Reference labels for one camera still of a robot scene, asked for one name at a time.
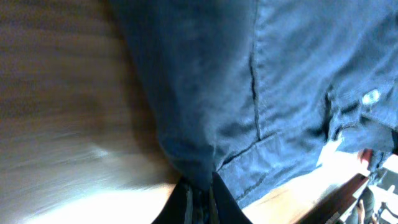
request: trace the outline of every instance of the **button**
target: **button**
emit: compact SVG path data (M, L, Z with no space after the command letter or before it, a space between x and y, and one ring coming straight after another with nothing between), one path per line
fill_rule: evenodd
M362 104L365 106L370 106L377 103L380 100L379 90L372 90L362 97Z

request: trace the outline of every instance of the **wooden surface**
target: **wooden surface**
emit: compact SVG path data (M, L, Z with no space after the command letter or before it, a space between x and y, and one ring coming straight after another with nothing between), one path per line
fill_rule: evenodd
M292 223L337 186L322 177L244 212ZM107 4L0 0L0 223L148 223L177 179Z

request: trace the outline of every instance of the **wood grain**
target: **wood grain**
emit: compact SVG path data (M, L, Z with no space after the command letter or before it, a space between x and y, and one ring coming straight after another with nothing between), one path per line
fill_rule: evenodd
M177 179L106 2L0 0L0 223Z

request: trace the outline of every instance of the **blue denim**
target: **blue denim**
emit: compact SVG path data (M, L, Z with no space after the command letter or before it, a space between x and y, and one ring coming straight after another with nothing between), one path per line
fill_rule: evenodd
M338 150L391 152L398 1L110 0L170 162L239 206Z

